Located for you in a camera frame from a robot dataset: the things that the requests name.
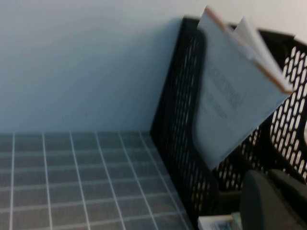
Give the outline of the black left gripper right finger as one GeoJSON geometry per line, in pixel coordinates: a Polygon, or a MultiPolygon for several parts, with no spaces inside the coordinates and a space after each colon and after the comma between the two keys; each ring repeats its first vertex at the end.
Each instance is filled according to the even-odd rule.
{"type": "Polygon", "coordinates": [[[287,173],[269,170],[268,178],[277,188],[296,225],[307,229],[307,185],[287,173]]]}

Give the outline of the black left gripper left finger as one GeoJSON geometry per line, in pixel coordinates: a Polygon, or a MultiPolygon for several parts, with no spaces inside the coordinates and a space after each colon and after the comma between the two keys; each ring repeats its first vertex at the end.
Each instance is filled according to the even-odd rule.
{"type": "Polygon", "coordinates": [[[257,171],[243,181],[239,208],[244,230],[296,230],[297,215],[283,195],[257,171]]]}

